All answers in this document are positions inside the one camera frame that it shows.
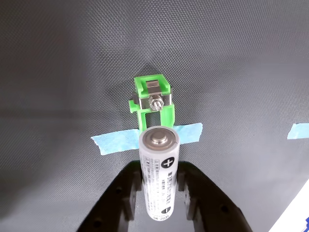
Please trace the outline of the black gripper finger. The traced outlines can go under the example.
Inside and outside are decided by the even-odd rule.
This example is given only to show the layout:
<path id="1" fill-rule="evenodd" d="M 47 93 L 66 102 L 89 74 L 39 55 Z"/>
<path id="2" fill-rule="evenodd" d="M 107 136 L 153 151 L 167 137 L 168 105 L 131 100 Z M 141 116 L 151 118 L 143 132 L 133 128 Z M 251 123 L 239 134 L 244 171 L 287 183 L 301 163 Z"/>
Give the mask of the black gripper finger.
<path id="1" fill-rule="evenodd" d="M 178 191 L 185 194 L 186 218 L 196 232 L 251 232 L 241 209 L 199 168 L 181 161 Z"/>
<path id="2" fill-rule="evenodd" d="M 130 162 L 99 198 L 81 225 L 79 232 L 127 232 L 134 220 L 136 194 L 141 191 L 139 162 Z"/>

